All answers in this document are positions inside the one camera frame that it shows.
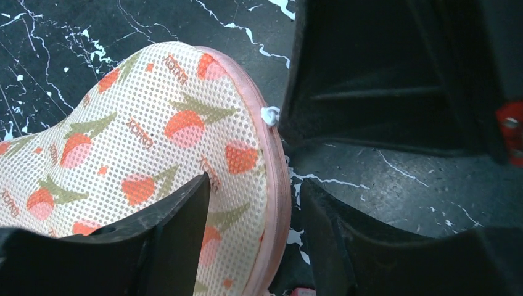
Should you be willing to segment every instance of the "red object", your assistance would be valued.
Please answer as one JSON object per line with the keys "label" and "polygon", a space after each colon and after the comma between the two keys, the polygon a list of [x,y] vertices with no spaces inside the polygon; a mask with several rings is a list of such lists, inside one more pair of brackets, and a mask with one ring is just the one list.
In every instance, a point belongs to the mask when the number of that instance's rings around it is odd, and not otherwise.
{"label": "red object", "polygon": [[[508,149],[510,162],[523,167],[523,157],[513,154],[513,151],[523,152],[523,102],[511,102],[503,105],[496,111],[496,117],[500,124],[501,134]],[[508,127],[505,122],[512,118],[519,123],[516,127]]]}
{"label": "red object", "polygon": [[316,296],[316,291],[311,289],[295,289],[290,296]]}

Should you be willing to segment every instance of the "green leaf print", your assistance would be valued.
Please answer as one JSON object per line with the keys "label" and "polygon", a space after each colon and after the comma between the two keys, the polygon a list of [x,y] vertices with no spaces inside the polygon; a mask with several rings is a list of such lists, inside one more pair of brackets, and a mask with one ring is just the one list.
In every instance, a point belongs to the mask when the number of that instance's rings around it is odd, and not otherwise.
{"label": "green leaf print", "polygon": [[236,108],[219,108],[207,105],[206,103],[195,99],[194,97],[183,93],[184,102],[169,101],[171,106],[178,109],[179,111],[191,110],[198,113],[201,116],[205,116],[204,122],[211,124],[220,121],[228,116],[234,115],[238,112]]}
{"label": "green leaf print", "polygon": [[54,200],[55,204],[67,204],[69,202],[75,202],[89,197],[88,193],[77,193],[61,188],[50,176],[47,176],[45,181],[39,180],[38,184],[41,188],[47,189],[49,193],[58,197]]}
{"label": "green leaf print", "polygon": [[133,69],[134,65],[138,61],[138,58],[140,57],[141,51],[133,54],[130,58],[126,59],[123,63],[120,65],[120,71],[121,75],[118,79],[118,83],[123,83],[127,79],[127,76],[131,73],[131,70]]}
{"label": "green leaf print", "polygon": [[11,157],[20,151],[25,145],[27,145],[35,137],[35,134],[24,136],[18,139],[15,139],[10,144],[9,151],[4,154],[5,157]]}
{"label": "green leaf print", "polygon": [[207,291],[209,291],[209,288],[206,285],[199,282],[198,280],[196,280],[196,282],[194,283],[194,293],[205,293]]}
{"label": "green leaf print", "polygon": [[177,171],[178,165],[175,165],[152,178],[154,183],[158,183],[160,179],[163,179],[163,184],[158,191],[158,198],[162,199],[172,193],[171,188],[173,187],[173,181],[175,180]]}
{"label": "green leaf print", "polygon": [[225,212],[209,213],[207,215],[207,225],[216,227],[220,232],[229,229],[250,207],[249,203],[242,205],[234,210]]}
{"label": "green leaf print", "polygon": [[68,139],[73,134],[86,134],[91,132],[89,138],[94,138],[100,134],[116,118],[117,113],[93,121],[71,123],[71,130],[65,134],[64,139]]}

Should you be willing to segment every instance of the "baby seat cushion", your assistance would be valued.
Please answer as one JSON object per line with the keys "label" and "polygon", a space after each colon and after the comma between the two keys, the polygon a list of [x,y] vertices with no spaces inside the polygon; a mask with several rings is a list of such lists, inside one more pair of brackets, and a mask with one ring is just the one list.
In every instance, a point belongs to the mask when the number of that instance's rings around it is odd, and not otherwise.
{"label": "baby seat cushion", "polygon": [[0,142],[0,224],[88,235],[206,171],[212,194],[194,295],[262,295],[290,224],[281,140],[264,107],[224,54],[147,46],[56,126]]}

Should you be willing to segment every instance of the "floor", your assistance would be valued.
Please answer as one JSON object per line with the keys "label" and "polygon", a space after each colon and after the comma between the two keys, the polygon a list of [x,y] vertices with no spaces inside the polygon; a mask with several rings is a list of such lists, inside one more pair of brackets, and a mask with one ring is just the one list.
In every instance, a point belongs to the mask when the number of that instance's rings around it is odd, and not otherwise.
{"label": "floor", "polygon": [[[180,40],[238,61],[270,105],[286,89],[293,0],[78,0],[0,2],[0,140],[65,118],[120,61],[150,43]],[[271,286],[312,287],[300,227],[300,183],[408,231],[444,237],[473,227],[523,226],[523,170],[488,157],[437,158],[324,143],[287,149],[292,229]]]}

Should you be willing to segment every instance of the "floral print fabric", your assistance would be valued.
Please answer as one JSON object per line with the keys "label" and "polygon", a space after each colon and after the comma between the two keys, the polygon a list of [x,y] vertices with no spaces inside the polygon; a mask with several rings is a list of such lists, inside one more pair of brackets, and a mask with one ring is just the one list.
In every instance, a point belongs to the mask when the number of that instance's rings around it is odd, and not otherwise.
{"label": "floral print fabric", "polygon": [[206,171],[212,196],[194,293],[241,295],[265,227],[256,134],[212,56],[179,42],[148,46],[58,125],[0,142],[0,224],[88,235]]}

